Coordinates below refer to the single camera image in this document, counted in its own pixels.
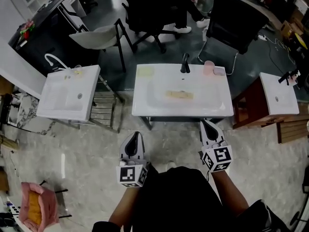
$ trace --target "black sleeve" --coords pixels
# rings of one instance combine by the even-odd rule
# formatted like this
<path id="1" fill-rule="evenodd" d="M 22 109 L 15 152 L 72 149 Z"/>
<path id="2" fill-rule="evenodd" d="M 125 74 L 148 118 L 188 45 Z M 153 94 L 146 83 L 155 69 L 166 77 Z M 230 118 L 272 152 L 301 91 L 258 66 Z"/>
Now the black sleeve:
<path id="1" fill-rule="evenodd" d="M 235 228 L 235 231 L 241 232 L 290 232 L 284 222 L 270 210 L 263 200 L 256 201 L 245 212 L 240 214 L 236 218 Z"/>
<path id="2" fill-rule="evenodd" d="M 120 228 L 112 222 L 96 222 L 92 232 L 120 232 Z"/>

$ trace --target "floor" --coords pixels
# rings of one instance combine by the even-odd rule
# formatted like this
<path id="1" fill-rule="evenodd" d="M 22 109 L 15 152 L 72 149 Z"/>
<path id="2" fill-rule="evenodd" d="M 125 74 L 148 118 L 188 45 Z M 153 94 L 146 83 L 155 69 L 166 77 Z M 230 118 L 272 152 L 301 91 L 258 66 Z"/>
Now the floor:
<path id="1" fill-rule="evenodd" d="M 108 220 L 125 188 L 116 182 L 121 143 L 135 131 L 140 131 L 145 143 L 145 157 L 163 172 L 172 160 L 178 166 L 196 168 L 207 173 L 198 151 L 201 149 L 198 124 L 156 122 L 152 131 L 131 115 L 133 92 L 121 92 L 126 99 L 124 120 L 119 134 L 99 127 L 81 126 L 80 130 L 59 124 L 54 137 L 5 127 L 5 135 L 19 138 L 21 150 L 10 153 L 2 149 L 8 173 L 11 195 L 20 193 L 20 182 L 40 183 L 46 180 L 54 190 L 69 189 L 59 197 L 73 217 L 62 219 L 64 232 L 91 231 L 99 220 Z M 233 148 L 234 162 L 229 175 L 249 204 L 264 199 L 286 224 L 302 207 L 304 169 L 308 163 L 306 138 L 280 145 L 276 126 L 263 129 L 231 130 L 226 119 L 219 123 Z M 65 177 L 61 157 L 65 155 Z"/>
<path id="2" fill-rule="evenodd" d="M 113 24 L 120 18 L 131 41 L 135 42 L 138 39 L 138 36 L 125 23 L 126 12 L 121 5 L 125 0 L 98 0 L 97 2 L 98 7 L 94 7 L 91 13 L 83 18 L 89 30 Z M 213 0 L 198 0 L 197 7 L 202 12 L 208 12 L 212 4 Z M 133 54 L 125 37 L 122 37 L 121 44 L 127 73 L 122 73 L 118 48 L 112 47 L 107 49 L 106 53 L 100 53 L 98 64 L 102 68 L 102 76 L 108 80 L 110 86 L 115 90 L 133 90 L 137 64 L 181 63 L 183 53 L 189 53 L 189 63 L 199 64 L 197 55 L 203 45 L 202 29 L 196 27 L 196 23 L 189 14 L 187 20 L 188 26 L 192 27 L 192 32 L 182 35 L 178 40 L 173 37 L 171 39 L 171 36 L 165 37 L 165 40 L 169 41 L 166 43 L 167 52 L 165 54 L 160 53 L 156 43 L 147 41 L 140 43 L 137 52 Z M 273 42 L 276 38 L 281 38 L 278 32 L 273 33 L 265 29 L 260 32 Z M 235 54 L 235 49 L 212 38 L 207 43 L 202 59 L 211 60 L 217 66 L 224 66 L 227 68 L 227 72 L 230 72 Z M 269 55 L 279 69 L 272 63 Z M 244 91 L 258 77 L 260 72 L 282 76 L 282 73 L 293 69 L 294 65 L 289 60 L 287 52 L 278 45 L 268 44 L 268 42 L 262 40 L 252 41 L 248 52 L 244 55 L 238 55 L 234 74 L 228 78 L 231 96 L 234 98 Z M 299 100 L 309 101 L 309 94 L 304 89 L 298 90 L 295 87 L 295 93 Z"/>
<path id="3" fill-rule="evenodd" d="M 84 19 L 89 29 L 112 24 L 117 18 L 124 21 L 121 0 L 98 0 L 98 3 L 99 6 Z M 211 0 L 201 1 L 198 7 L 206 11 L 210 4 Z M 11 139 L 18 138 L 21 145 L 21 149 L 14 153 L 2 148 L 11 195 L 20 194 L 22 181 L 40 183 L 46 180 L 54 190 L 67 188 L 69 191 L 59 196 L 62 204 L 60 213 L 69 213 L 73 217 L 61 220 L 63 231 L 91 231 L 96 221 L 108 220 L 125 190 L 116 182 L 115 166 L 121 143 L 137 130 L 144 137 L 145 157 L 160 172 L 165 170 L 169 160 L 173 160 L 178 166 L 196 168 L 205 175 L 207 167 L 202 165 L 197 153 L 201 149 L 198 124 L 156 122 L 153 130 L 148 131 L 131 115 L 137 64 L 180 63 L 184 52 L 190 54 L 191 63 L 197 63 L 196 56 L 203 44 L 202 30 L 190 17 L 188 24 L 193 27 L 192 33 L 167 43 L 168 50 L 163 55 L 156 44 L 149 42 L 140 44 L 137 53 L 132 54 L 123 38 L 126 74 L 121 71 L 117 48 L 101 53 L 99 62 L 103 76 L 114 89 L 126 90 L 121 92 L 126 105 L 119 134 L 89 126 L 75 130 L 56 123 L 52 137 L 6 126 L 5 135 Z M 265 30 L 262 32 L 272 40 L 278 37 Z M 133 32 L 128 30 L 128 33 L 132 41 L 136 40 Z M 232 97 L 242 92 L 260 72 L 281 74 L 269 59 L 266 45 L 263 41 L 252 42 L 248 52 L 239 56 L 235 74 L 228 79 Z M 203 57 L 229 69 L 234 54 L 233 49 L 211 39 Z M 271 55 L 283 72 L 292 69 L 286 53 L 279 47 L 271 45 Z M 299 99 L 307 98 L 306 93 L 297 92 L 296 95 Z M 308 164 L 307 138 L 280 145 L 275 125 L 263 129 L 232 130 L 229 119 L 219 125 L 233 148 L 234 162 L 229 168 L 231 179 L 249 204 L 264 199 L 272 211 L 288 224 L 295 212 L 301 210 L 305 200 L 301 185 Z M 61 168 L 63 157 L 64 170 Z M 212 179 L 210 184 L 215 188 Z"/>

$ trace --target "white sink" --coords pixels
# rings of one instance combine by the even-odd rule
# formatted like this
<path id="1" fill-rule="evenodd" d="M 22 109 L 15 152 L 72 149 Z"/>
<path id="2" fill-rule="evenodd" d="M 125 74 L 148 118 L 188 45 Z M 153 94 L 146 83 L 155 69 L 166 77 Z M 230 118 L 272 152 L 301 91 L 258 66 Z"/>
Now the white sink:
<path id="1" fill-rule="evenodd" d="M 132 114 L 232 116 L 232 101 L 226 76 L 204 75 L 203 65 L 189 67 L 190 73 L 181 73 L 181 64 L 138 65 Z"/>
<path id="2" fill-rule="evenodd" d="M 299 114 L 293 86 L 279 83 L 279 76 L 260 73 L 270 115 Z"/>
<path id="3" fill-rule="evenodd" d="M 94 65 L 48 74 L 37 116 L 87 121 L 99 72 Z"/>

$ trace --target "white wall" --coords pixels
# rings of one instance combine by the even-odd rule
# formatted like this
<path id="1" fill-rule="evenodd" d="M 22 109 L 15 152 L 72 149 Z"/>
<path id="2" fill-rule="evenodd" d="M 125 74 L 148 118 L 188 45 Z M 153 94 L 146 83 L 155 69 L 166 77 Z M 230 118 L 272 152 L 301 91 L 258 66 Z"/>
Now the white wall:
<path id="1" fill-rule="evenodd" d="M 8 42 L 25 20 L 11 0 L 0 0 L 0 17 L 0 36 Z"/>
<path id="2" fill-rule="evenodd" d="M 40 99 L 46 77 L 19 56 L 0 37 L 0 75 Z"/>

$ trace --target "dark green floor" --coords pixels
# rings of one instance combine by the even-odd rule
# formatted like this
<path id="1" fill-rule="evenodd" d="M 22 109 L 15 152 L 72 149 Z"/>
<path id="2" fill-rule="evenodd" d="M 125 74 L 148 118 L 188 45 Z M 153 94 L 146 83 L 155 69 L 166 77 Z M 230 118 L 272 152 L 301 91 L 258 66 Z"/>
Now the dark green floor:
<path id="1" fill-rule="evenodd" d="M 127 29 L 131 41 L 136 41 L 138 39 L 137 36 L 128 29 L 128 25 L 125 23 L 126 12 L 121 5 L 122 2 L 123 0 L 98 0 L 98 7 L 94 7 L 91 13 L 83 18 L 84 23 L 90 30 L 94 30 L 98 27 L 113 24 L 120 18 Z M 213 0 L 199 0 L 197 7 L 200 11 L 208 11 L 212 3 Z M 125 37 L 122 37 L 121 44 L 126 63 L 126 73 L 122 73 L 117 47 L 107 49 L 106 53 L 101 51 L 98 64 L 102 68 L 102 76 L 114 90 L 133 90 L 137 64 L 181 63 L 183 53 L 190 54 L 189 63 L 199 64 L 197 55 L 203 45 L 202 29 L 196 27 L 196 23 L 189 14 L 187 18 L 188 25 L 192 27 L 192 32 L 182 35 L 178 40 L 166 43 L 167 52 L 165 54 L 160 53 L 156 43 L 146 41 L 140 43 L 137 52 L 133 54 Z M 280 39 L 278 32 L 272 33 L 265 29 L 262 29 L 260 32 L 272 41 L 275 41 L 275 38 Z M 234 74 L 228 77 L 232 98 L 244 91 L 258 77 L 260 72 L 282 76 L 281 72 L 286 73 L 294 69 L 294 65 L 290 62 L 285 50 L 278 45 L 271 43 L 269 45 L 271 57 L 281 71 L 278 70 L 269 58 L 268 42 L 261 40 L 252 41 L 248 52 L 244 55 L 238 55 Z M 202 54 L 202 58 L 213 61 L 216 66 L 224 66 L 227 72 L 230 72 L 235 53 L 235 49 L 211 38 L 207 43 L 206 50 Z M 299 100 L 309 101 L 309 95 L 303 88 L 298 90 L 295 87 L 295 93 Z"/>

